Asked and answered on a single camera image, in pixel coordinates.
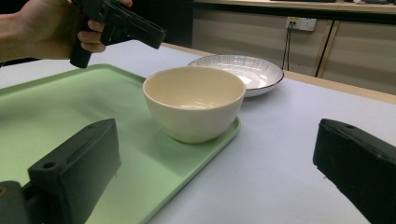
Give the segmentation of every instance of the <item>black handheld tool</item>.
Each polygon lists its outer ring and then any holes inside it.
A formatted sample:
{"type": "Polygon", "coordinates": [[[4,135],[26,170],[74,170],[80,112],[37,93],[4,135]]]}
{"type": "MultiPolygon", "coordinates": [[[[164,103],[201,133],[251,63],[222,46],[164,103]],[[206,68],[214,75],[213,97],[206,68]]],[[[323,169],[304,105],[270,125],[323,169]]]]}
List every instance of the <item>black handheld tool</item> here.
{"type": "Polygon", "coordinates": [[[323,119],[313,161],[371,223],[396,223],[396,147],[350,124],[323,119]]]}
{"type": "MultiPolygon", "coordinates": [[[[90,30],[87,24],[89,19],[105,25],[100,39],[104,45],[108,45],[111,40],[122,41],[129,36],[157,49],[165,39],[166,31],[162,27],[133,13],[120,5],[118,0],[73,0],[73,4],[84,14],[81,30],[90,30]]],[[[86,68],[90,58],[91,53],[77,41],[70,63],[86,68]]]]}
{"type": "Polygon", "coordinates": [[[0,182],[0,224],[83,224],[120,167],[114,119],[91,124],[28,169],[0,182]]]}

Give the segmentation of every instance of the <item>electrical socket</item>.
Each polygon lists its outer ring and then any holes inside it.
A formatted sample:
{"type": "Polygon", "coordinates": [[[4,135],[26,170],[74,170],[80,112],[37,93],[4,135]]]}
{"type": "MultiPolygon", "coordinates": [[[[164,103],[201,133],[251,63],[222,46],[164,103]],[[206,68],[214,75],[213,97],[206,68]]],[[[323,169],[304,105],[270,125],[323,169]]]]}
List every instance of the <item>electrical socket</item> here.
{"type": "Polygon", "coordinates": [[[304,31],[314,31],[315,23],[317,23],[317,19],[301,18],[299,29],[304,31]]]}
{"type": "Polygon", "coordinates": [[[291,26],[291,29],[293,30],[314,31],[317,19],[288,17],[286,20],[287,29],[290,28],[291,22],[294,22],[294,24],[291,26]]]}
{"type": "Polygon", "coordinates": [[[288,17],[288,19],[286,20],[286,28],[289,29],[290,24],[294,22],[294,24],[291,26],[291,29],[298,30],[300,27],[300,21],[300,17],[288,17]]]}

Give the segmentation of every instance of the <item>table edge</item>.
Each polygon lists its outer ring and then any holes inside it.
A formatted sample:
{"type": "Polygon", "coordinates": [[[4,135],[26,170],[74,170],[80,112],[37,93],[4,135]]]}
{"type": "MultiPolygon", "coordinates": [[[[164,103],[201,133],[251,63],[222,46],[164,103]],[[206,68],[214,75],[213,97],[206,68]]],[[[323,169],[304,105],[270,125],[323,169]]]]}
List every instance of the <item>table edge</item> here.
{"type": "MultiPolygon", "coordinates": [[[[163,46],[167,47],[169,49],[176,49],[176,50],[184,51],[187,53],[191,53],[191,54],[195,54],[195,55],[199,55],[199,56],[203,56],[203,57],[208,56],[208,55],[213,55],[212,53],[209,53],[209,52],[205,52],[205,51],[201,51],[201,50],[197,50],[197,49],[188,49],[185,47],[176,46],[176,45],[167,44],[167,43],[163,43],[163,46]]],[[[292,80],[300,81],[300,82],[303,82],[306,84],[319,86],[319,87],[323,87],[323,88],[334,90],[334,91],[350,93],[350,94],[362,96],[365,98],[369,98],[369,99],[396,105],[396,95],[384,93],[381,91],[372,91],[372,90],[364,89],[361,87],[351,86],[351,85],[347,85],[347,84],[340,83],[340,82],[326,80],[323,78],[311,77],[311,76],[298,74],[298,73],[294,73],[294,72],[290,72],[290,71],[284,71],[284,72],[285,72],[285,78],[287,78],[287,79],[292,79],[292,80]]]]}

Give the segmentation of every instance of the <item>hand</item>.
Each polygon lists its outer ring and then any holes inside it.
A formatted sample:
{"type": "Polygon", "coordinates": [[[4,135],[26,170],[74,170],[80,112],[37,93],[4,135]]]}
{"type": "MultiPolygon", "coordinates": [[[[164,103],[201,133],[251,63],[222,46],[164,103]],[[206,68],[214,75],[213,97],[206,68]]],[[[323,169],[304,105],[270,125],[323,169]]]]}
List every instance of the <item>hand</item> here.
{"type": "MultiPolygon", "coordinates": [[[[120,2],[127,7],[132,6],[132,0],[120,0],[120,2]]],[[[94,20],[89,20],[88,26],[94,32],[88,32],[88,31],[78,32],[78,39],[81,41],[81,46],[90,52],[103,52],[106,46],[100,42],[100,37],[102,35],[105,26],[102,23],[99,23],[94,20]]]]}
{"type": "MultiPolygon", "coordinates": [[[[127,7],[132,0],[120,0],[127,7]]],[[[17,13],[17,27],[28,57],[67,59],[70,57],[82,21],[70,0],[30,0],[17,13]]],[[[100,43],[104,25],[89,21],[91,32],[79,32],[81,46],[91,52],[102,52],[100,43]]]]}

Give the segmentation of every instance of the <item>wrist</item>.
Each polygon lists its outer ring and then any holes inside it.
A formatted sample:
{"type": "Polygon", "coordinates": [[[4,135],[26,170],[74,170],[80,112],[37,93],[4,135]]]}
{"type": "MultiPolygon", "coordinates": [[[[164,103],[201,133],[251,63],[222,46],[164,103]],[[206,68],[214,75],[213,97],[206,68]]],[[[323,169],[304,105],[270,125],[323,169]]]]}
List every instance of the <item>wrist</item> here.
{"type": "Polygon", "coordinates": [[[18,14],[0,15],[0,62],[29,57],[18,25],[18,14]]]}

